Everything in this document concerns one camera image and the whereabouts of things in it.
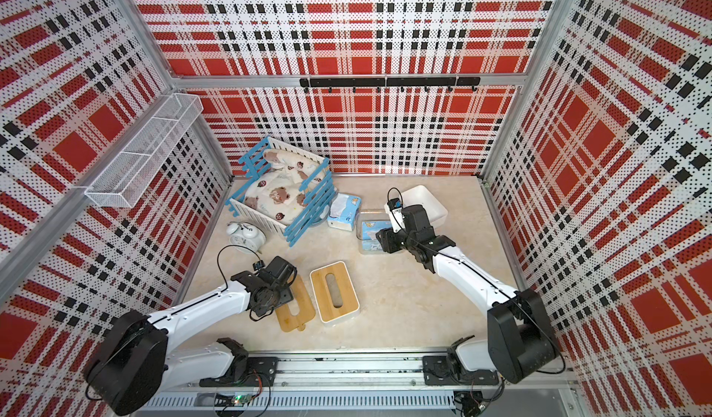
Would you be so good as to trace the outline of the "bamboo lid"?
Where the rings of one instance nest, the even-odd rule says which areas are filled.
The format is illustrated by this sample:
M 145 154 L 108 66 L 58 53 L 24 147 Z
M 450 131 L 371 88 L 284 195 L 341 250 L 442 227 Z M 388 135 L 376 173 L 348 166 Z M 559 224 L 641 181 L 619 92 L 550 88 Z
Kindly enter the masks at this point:
M 276 309 L 276 317 L 283 333 L 303 332 L 306 324 L 315 318 L 316 310 L 300 275 L 290 287 L 293 300 Z

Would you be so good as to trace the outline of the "blue tissue pack front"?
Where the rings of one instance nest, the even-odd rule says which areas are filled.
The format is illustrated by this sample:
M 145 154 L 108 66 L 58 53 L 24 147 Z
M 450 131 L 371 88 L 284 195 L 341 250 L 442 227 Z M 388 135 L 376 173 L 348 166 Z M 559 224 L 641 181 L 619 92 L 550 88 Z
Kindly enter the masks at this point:
M 389 220 L 366 220 L 361 224 L 361 251 L 365 254 L 382 253 L 383 249 L 376 237 L 379 232 L 391 227 Z

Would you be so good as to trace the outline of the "clear plastic tissue box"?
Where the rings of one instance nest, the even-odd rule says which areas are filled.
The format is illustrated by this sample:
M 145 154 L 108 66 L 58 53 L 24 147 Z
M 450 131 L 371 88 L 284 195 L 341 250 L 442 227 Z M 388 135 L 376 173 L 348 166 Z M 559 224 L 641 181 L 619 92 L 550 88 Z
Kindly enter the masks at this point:
M 366 210 L 359 213 L 356 220 L 358 250 L 362 255 L 382 255 L 384 251 L 376 235 L 381 230 L 389 229 L 391 222 L 384 212 Z

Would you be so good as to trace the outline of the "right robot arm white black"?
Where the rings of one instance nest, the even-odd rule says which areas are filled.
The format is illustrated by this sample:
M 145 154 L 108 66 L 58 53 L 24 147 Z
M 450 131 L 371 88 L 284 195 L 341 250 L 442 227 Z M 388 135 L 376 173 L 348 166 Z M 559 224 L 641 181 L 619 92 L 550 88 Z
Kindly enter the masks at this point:
M 562 358 L 543 300 L 486 272 L 445 235 L 438 235 L 421 205 L 391 199 L 391 227 L 376 233 L 388 254 L 408 251 L 426 270 L 454 285 L 487 319 L 487 352 L 493 370 L 516 384 Z

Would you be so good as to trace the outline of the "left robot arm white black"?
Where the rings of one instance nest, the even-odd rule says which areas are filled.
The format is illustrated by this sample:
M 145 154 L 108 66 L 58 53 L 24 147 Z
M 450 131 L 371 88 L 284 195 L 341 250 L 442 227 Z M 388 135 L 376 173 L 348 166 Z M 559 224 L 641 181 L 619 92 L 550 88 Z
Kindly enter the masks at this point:
M 107 332 L 83 370 L 85 396 L 102 401 L 116 415 L 138 411 L 159 392 L 198 381 L 228 387 L 246 380 L 267 385 L 262 372 L 248 369 L 248 350 L 230 337 L 198 349 L 185 341 L 227 318 L 248 313 L 252 322 L 271 316 L 294 298 L 297 268 L 282 257 L 257 261 L 209 293 L 143 314 L 131 309 Z

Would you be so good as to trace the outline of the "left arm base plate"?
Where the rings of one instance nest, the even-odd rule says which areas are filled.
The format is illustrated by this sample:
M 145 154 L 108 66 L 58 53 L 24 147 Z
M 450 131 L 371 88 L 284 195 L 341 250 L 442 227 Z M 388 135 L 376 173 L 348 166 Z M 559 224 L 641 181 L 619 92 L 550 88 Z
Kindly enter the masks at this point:
M 223 376 L 201 379 L 198 384 L 200 387 L 272 387 L 278 363 L 278 357 L 238 359 Z

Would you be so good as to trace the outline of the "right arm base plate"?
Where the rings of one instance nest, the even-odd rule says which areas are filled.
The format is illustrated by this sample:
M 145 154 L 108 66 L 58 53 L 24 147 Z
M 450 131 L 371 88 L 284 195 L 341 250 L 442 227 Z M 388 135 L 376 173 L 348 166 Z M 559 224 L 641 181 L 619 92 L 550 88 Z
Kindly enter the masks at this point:
M 447 356 L 425 356 L 422 359 L 426 385 L 462 385 L 463 387 L 483 387 L 499 385 L 498 374 L 490 370 L 468 371 L 458 361 Z

